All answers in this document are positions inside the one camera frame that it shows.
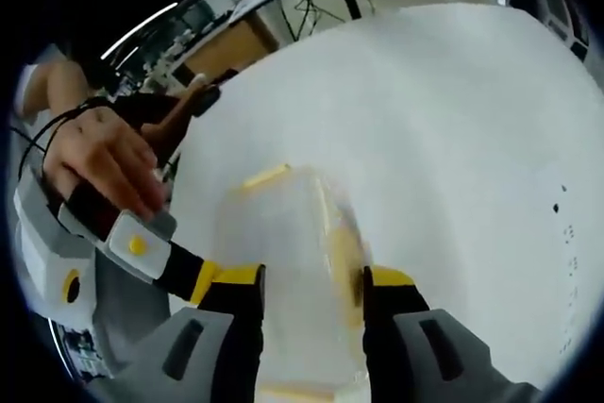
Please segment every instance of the wooden panel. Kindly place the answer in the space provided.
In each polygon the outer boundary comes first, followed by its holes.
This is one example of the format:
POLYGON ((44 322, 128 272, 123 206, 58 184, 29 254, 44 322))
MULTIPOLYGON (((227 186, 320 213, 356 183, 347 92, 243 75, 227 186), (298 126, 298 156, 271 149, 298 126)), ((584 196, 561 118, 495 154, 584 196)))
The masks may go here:
POLYGON ((204 73, 213 80, 229 68, 241 71, 274 52, 275 40, 258 21, 252 16, 227 28, 199 48, 185 64, 194 73, 204 73))

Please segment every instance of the desk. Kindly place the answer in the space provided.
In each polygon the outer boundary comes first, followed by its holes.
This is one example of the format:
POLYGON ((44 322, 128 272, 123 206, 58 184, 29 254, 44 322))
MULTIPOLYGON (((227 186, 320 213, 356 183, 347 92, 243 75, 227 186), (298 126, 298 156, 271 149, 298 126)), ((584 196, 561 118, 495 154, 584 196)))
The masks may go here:
POLYGON ((203 73, 213 80, 229 68, 246 68, 277 49, 277 41, 253 13, 236 25, 216 27, 178 58, 170 66, 168 74, 174 78, 174 71, 185 65, 193 74, 203 73))
POLYGON ((544 386, 602 295, 602 125, 594 80, 522 11, 365 18, 263 59, 193 119, 175 241, 211 257, 227 189, 311 164, 347 192, 376 263, 414 276, 509 379, 544 386))

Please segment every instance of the yellow button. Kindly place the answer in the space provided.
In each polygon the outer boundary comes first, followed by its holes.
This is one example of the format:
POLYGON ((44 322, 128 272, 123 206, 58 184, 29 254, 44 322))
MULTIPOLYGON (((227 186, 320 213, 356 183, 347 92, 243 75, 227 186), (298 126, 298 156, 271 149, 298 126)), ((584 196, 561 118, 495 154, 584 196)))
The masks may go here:
POLYGON ((144 255, 147 251, 147 243, 140 236, 133 236, 129 243, 130 252, 134 255, 144 255))

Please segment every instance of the yellow tape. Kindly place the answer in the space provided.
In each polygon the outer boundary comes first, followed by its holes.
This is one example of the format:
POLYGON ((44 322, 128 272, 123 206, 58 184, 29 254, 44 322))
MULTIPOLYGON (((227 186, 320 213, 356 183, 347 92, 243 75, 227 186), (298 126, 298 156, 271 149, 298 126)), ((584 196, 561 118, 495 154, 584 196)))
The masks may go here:
POLYGON ((69 289, 72 286, 73 281, 77 278, 79 278, 79 272, 76 269, 72 269, 69 273, 67 273, 67 277, 65 278, 65 280, 63 280, 63 302, 69 303, 69 289))
POLYGON ((259 264, 238 266, 220 273, 212 283, 234 283, 240 285, 253 285, 258 274, 259 264))
POLYGON ((402 285, 415 285, 413 279, 405 273, 385 266, 371 266, 371 275, 377 287, 399 287, 402 285))
POLYGON ((264 182, 268 181, 269 179, 273 179, 274 177, 279 176, 280 174, 282 174, 284 172, 288 172, 291 169, 292 168, 290 167, 289 164, 281 164, 274 169, 260 172, 256 176, 252 176, 251 178, 247 179, 246 182, 244 182, 242 184, 241 189, 243 189, 243 190, 252 189, 254 186, 264 183, 264 182))
POLYGON ((335 394, 331 391, 305 389, 302 386, 286 384, 263 384, 260 386, 260 393, 291 402, 327 403, 335 401, 335 394))
POLYGON ((210 288, 211 282, 214 277, 220 273, 220 266, 214 261, 204 260, 204 264, 201 265, 201 271, 197 276, 197 282, 193 289, 193 294, 189 302, 195 304, 195 306, 201 304, 201 300, 204 298, 208 289, 210 288))

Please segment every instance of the ceiling light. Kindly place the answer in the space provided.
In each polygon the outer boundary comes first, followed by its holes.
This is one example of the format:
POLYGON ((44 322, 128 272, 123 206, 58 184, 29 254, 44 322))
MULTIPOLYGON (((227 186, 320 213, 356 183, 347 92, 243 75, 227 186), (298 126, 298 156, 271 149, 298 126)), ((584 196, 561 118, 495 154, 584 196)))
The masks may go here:
POLYGON ((136 46, 134 49, 132 49, 130 52, 128 52, 128 55, 124 57, 124 59, 123 59, 123 60, 120 62, 120 64, 119 64, 119 65, 117 65, 117 66, 115 67, 115 69, 116 69, 116 70, 119 70, 119 69, 120 69, 120 67, 121 67, 121 66, 122 66, 124 63, 126 63, 126 60, 128 60, 129 58, 131 58, 131 57, 132 57, 132 54, 134 54, 134 53, 135 53, 136 51, 138 51, 138 50, 139 50, 139 46, 136 46))
POLYGON ((101 60, 106 59, 109 54, 111 54, 115 49, 117 49, 123 42, 125 42, 128 38, 130 38, 132 35, 134 35, 136 32, 138 32, 139 30, 141 30, 143 27, 145 27, 147 24, 149 24, 151 21, 153 21, 154 19, 156 19, 157 17, 161 16, 163 13, 165 13, 166 11, 174 8, 176 5, 178 5, 178 2, 174 2, 174 4, 170 4, 168 7, 166 8, 162 8, 160 11, 158 11, 157 13, 149 16, 147 19, 145 19, 144 21, 142 21, 140 24, 138 24, 136 27, 134 27, 132 30, 130 30, 128 33, 126 33, 122 38, 120 38, 117 42, 115 42, 107 51, 105 51, 105 53, 101 56, 101 60))

